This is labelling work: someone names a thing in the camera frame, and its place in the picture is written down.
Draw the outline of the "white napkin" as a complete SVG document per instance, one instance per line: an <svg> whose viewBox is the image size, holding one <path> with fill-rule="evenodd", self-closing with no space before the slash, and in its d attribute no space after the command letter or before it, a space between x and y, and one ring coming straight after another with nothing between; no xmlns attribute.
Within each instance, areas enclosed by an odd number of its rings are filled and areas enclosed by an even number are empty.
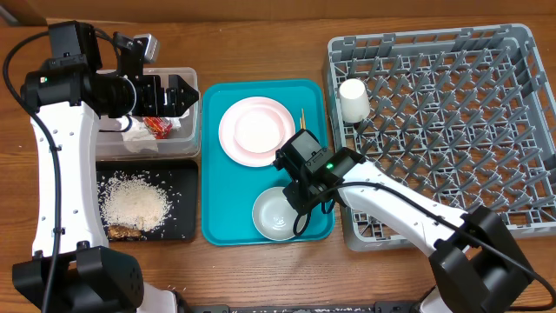
<svg viewBox="0 0 556 313"><path fill-rule="evenodd" d="M132 153L139 153L142 150L158 151L156 138L143 122L131 117L127 128L128 130L122 133L122 140L128 151Z"/></svg>
<svg viewBox="0 0 556 313"><path fill-rule="evenodd" d="M190 116L190 109L187 109L180 117L170 117L169 121L172 124L172 130L178 131L185 126L185 120Z"/></svg>

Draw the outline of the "red wrapper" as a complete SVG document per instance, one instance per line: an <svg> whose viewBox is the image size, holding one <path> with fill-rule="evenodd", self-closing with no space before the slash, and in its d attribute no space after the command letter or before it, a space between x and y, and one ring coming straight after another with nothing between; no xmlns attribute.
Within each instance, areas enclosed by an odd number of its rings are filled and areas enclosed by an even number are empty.
<svg viewBox="0 0 556 313"><path fill-rule="evenodd" d="M171 121L165 117L145 117L143 123L155 139L166 139L173 128Z"/></svg>

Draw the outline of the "grey bowl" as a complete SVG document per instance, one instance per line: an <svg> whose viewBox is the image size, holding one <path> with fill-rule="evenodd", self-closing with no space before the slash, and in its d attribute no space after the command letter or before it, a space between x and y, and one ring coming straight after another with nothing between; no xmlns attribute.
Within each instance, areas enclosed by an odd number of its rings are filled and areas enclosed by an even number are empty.
<svg viewBox="0 0 556 313"><path fill-rule="evenodd" d="M298 214L283 194L283 187L263 191L255 200L252 219L255 228L267 239L286 241L295 237Z"/></svg>

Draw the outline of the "small pink plate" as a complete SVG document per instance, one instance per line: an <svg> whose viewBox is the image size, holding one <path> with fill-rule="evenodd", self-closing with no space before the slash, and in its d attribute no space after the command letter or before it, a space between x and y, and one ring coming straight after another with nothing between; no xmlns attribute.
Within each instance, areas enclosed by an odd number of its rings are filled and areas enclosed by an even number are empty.
<svg viewBox="0 0 556 313"><path fill-rule="evenodd" d="M266 107L255 107L241 113L235 123L235 141L246 151L256 154L270 152L284 138L280 116Z"/></svg>

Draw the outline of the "large pink plate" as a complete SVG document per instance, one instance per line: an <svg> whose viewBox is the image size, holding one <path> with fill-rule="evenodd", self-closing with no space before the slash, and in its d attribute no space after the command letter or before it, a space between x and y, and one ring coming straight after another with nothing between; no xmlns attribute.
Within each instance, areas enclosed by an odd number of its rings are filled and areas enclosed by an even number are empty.
<svg viewBox="0 0 556 313"><path fill-rule="evenodd" d="M285 135L278 146L270 152L256 154L243 149L234 138L235 123L241 113L255 107L275 111L283 121ZM295 134L295 122L290 112L279 102L268 97L248 97L234 103L224 113L219 125L219 141L224 152L235 162L248 167L263 167L275 160L275 152Z"/></svg>

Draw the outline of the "rice pile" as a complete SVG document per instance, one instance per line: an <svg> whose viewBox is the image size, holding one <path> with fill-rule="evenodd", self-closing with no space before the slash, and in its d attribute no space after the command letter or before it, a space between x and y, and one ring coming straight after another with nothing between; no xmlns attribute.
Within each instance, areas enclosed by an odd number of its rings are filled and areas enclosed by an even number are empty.
<svg viewBox="0 0 556 313"><path fill-rule="evenodd" d="M97 182L100 217L108 235L110 225L140 230L139 240L169 239L182 192L162 173L116 170L100 174Z"/></svg>

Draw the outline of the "cream cup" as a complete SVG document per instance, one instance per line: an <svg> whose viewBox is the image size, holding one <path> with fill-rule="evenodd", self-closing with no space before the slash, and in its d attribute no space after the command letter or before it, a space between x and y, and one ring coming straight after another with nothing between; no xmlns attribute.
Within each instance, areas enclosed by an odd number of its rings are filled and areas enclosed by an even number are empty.
<svg viewBox="0 0 556 313"><path fill-rule="evenodd" d="M359 123L370 114L366 85L357 78L344 81L339 88L342 119L345 123Z"/></svg>

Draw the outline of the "brown food scrap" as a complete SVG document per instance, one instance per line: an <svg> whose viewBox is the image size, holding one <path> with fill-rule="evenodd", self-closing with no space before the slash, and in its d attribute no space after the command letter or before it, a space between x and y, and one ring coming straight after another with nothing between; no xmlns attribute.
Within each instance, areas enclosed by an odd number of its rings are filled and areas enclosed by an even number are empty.
<svg viewBox="0 0 556 313"><path fill-rule="evenodd" d="M122 225L110 225L108 228L108 238L110 240L139 240L141 237L142 232L137 229Z"/></svg>

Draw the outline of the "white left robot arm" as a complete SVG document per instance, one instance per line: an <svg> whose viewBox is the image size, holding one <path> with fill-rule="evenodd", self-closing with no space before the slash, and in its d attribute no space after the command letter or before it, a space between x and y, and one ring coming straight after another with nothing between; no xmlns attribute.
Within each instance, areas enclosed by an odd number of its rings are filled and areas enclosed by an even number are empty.
<svg viewBox="0 0 556 313"><path fill-rule="evenodd" d="M15 288L43 312L189 312L182 296L146 282L137 260L109 247L96 191L102 115L137 106L127 77L71 66L25 78L39 160L39 221L33 257L12 268Z"/></svg>

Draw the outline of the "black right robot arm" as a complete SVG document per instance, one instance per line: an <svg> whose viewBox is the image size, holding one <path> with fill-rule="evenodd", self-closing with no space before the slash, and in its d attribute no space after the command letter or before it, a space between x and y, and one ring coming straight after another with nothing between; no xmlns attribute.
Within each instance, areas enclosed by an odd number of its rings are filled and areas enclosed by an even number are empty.
<svg viewBox="0 0 556 313"><path fill-rule="evenodd" d="M435 202L383 174L363 155L319 144L286 144L275 167L291 183L284 194L307 215L335 200L385 223L427 258L435 286L420 312L506 312L536 280L519 245L490 209L472 213Z"/></svg>

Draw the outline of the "grey dishwasher rack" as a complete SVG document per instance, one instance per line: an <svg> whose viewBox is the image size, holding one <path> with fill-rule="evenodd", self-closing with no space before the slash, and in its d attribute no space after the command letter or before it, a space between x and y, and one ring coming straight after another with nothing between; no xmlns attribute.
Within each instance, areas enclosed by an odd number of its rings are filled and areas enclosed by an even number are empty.
<svg viewBox="0 0 556 313"><path fill-rule="evenodd" d="M424 196L495 211L517 238L555 232L555 98L518 23L335 37L325 62L336 148L364 155ZM345 123L340 85L367 88Z"/></svg>

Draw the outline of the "black right motor box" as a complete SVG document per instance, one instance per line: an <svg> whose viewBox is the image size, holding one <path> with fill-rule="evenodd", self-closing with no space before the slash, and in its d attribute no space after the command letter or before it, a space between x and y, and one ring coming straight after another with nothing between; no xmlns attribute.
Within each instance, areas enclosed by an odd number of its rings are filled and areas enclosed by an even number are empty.
<svg viewBox="0 0 556 313"><path fill-rule="evenodd" d="M303 168L314 173L332 155L333 152L328 148L321 147L311 131L302 129L275 152L273 165L277 170L285 170L290 176L299 176Z"/></svg>

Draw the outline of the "clear plastic bin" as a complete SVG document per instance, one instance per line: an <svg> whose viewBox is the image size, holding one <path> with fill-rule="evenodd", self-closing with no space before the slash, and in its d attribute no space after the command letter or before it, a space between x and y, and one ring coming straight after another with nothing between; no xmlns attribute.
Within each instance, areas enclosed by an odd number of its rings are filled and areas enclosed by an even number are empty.
<svg viewBox="0 0 556 313"><path fill-rule="evenodd" d="M156 139L157 152L142 150L139 153L132 153L128 151L123 145L122 133L128 130L130 118L101 117L101 132L96 140L96 159L106 161L196 156L201 148L201 103L196 102L189 109L190 116L185 120L183 128L178 131L171 130L166 139ZM143 122L141 117L134 118Z"/></svg>

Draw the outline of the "black plastic tray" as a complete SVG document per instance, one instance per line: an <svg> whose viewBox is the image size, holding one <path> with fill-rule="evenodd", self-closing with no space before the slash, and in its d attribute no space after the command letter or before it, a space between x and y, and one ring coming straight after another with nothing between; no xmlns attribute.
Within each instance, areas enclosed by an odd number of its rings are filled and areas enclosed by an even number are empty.
<svg viewBox="0 0 556 313"><path fill-rule="evenodd" d="M126 173L137 173L148 170L162 173L168 177L179 191L182 192L182 203L175 210L177 220L169 227L169 239L153 240L122 240L122 241L191 241L195 237L198 166L191 160L135 160L110 161L96 164L96 180L100 174L122 170Z"/></svg>

